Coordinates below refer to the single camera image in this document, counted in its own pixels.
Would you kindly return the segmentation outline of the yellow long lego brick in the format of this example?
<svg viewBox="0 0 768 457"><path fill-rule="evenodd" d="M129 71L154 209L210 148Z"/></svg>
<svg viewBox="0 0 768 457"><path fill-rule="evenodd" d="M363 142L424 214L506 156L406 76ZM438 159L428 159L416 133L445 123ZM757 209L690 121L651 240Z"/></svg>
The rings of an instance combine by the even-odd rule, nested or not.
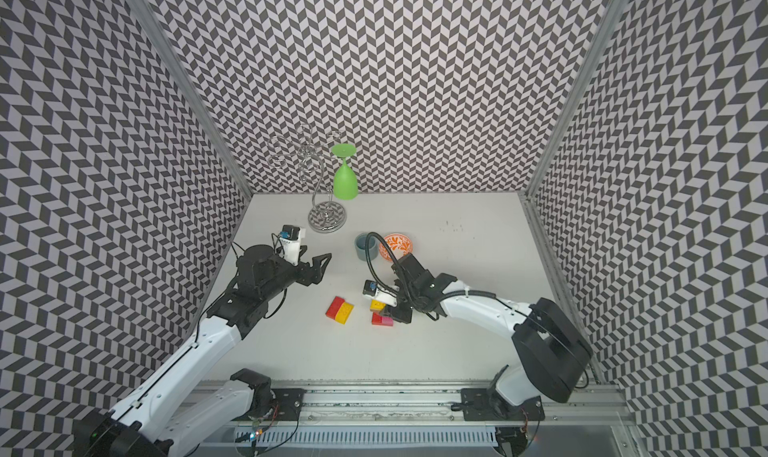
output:
<svg viewBox="0 0 768 457"><path fill-rule="evenodd" d="M336 314L334 315L334 320L340 324L345 324L353 311L354 306L348 302L344 302L341 304L339 309L337 310Z"/></svg>

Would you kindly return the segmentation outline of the yellow curved lego brick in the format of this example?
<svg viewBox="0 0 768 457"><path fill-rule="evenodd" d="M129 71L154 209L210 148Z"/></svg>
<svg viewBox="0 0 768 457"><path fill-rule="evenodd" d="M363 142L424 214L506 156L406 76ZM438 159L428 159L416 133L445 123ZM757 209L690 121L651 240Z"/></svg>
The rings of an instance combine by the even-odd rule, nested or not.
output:
<svg viewBox="0 0 768 457"><path fill-rule="evenodd" d="M372 312L380 312L380 311L384 310L386 307L387 307L387 305L384 302L377 301L377 300L372 300L371 303L370 303L369 309Z"/></svg>

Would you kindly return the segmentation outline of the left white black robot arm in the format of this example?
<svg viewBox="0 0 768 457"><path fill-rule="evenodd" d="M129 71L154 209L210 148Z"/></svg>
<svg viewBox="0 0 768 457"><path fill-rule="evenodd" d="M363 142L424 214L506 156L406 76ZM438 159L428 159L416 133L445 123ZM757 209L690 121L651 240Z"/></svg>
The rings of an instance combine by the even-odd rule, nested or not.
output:
<svg viewBox="0 0 768 457"><path fill-rule="evenodd" d="M201 316L190 338L144 383L108 411L91 411L73 425L76 456L185 456L236 417L277 415L269 377L241 369L213 395L178 409L203 377L265 318L270 301L294 283L322 281L329 253L302 261L305 246L283 252L247 248L234 277Z"/></svg>

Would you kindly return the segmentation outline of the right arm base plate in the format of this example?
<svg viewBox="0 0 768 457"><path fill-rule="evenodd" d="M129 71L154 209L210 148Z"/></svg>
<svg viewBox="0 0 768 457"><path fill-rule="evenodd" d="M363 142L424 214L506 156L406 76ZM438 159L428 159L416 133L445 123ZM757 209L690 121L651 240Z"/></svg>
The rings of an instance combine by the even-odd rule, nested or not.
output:
<svg viewBox="0 0 768 457"><path fill-rule="evenodd" d="M496 391L481 388L462 388L460 401L452 403L453 412L461 412L465 421L522 421L540 422L545 419L539 397L514 406Z"/></svg>

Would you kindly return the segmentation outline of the red long lego brick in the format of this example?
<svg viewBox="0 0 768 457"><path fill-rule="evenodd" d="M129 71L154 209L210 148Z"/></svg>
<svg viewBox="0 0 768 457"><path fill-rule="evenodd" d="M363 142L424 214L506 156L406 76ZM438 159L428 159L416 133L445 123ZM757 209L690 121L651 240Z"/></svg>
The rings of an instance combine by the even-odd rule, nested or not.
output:
<svg viewBox="0 0 768 457"><path fill-rule="evenodd" d="M328 318L335 320L336 319L336 315L338 314L338 312L340 311L340 309L341 309L341 307L343 306L344 303L345 303L345 300L343 298L336 296L332 300L332 302L329 305L328 309L326 310L325 315Z"/></svg>

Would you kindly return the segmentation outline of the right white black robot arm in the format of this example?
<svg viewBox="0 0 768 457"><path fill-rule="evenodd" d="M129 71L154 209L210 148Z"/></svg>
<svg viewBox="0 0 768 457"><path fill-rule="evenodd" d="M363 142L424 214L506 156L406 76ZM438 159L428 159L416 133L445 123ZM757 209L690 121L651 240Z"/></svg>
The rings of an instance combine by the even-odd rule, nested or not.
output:
<svg viewBox="0 0 768 457"><path fill-rule="evenodd" d="M512 343L515 356L495 375L490 387L493 397L514 407L539 397L569 401L593 350L554 301L503 299L453 275L435 276L411 254L397 259L392 270L396 310L462 320Z"/></svg>

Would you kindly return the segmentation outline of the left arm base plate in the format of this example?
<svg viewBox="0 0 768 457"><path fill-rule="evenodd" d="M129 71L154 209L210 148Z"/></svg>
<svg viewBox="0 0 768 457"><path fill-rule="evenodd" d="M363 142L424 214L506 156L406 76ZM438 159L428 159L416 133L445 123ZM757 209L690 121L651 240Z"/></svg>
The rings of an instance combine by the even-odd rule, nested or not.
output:
<svg viewBox="0 0 768 457"><path fill-rule="evenodd" d="M246 412L238 420L271 422L297 421L301 415L306 390L275 388L257 390L249 400Z"/></svg>

